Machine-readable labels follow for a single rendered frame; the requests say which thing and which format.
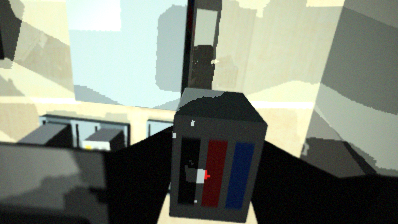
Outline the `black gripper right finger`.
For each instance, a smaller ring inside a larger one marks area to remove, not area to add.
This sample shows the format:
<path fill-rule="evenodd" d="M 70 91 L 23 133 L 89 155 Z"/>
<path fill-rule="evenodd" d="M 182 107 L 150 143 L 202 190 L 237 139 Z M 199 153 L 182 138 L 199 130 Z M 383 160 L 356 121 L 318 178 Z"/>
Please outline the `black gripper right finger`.
<path fill-rule="evenodd" d="M 251 205 L 258 224 L 398 221 L 398 177 L 338 178 L 264 141 Z"/>

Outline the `dark grey box with coloured stripes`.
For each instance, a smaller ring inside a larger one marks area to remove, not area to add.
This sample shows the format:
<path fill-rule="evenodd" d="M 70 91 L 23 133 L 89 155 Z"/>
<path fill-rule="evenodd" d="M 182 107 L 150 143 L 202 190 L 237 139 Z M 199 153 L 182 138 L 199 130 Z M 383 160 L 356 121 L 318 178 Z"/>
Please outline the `dark grey box with coloured stripes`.
<path fill-rule="evenodd" d="M 267 128 L 243 93 L 185 88 L 173 117 L 169 216 L 245 224 Z"/>

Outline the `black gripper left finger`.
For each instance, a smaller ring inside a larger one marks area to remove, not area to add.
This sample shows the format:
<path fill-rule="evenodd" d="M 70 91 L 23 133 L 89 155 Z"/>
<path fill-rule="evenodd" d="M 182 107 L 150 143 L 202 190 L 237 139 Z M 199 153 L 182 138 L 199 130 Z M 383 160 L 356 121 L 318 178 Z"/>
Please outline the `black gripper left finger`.
<path fill-rule="evenodd" d="M 158 224 L 172 139 L 173 125 L 115 152 L 0 141 L 0 212 Z"/>

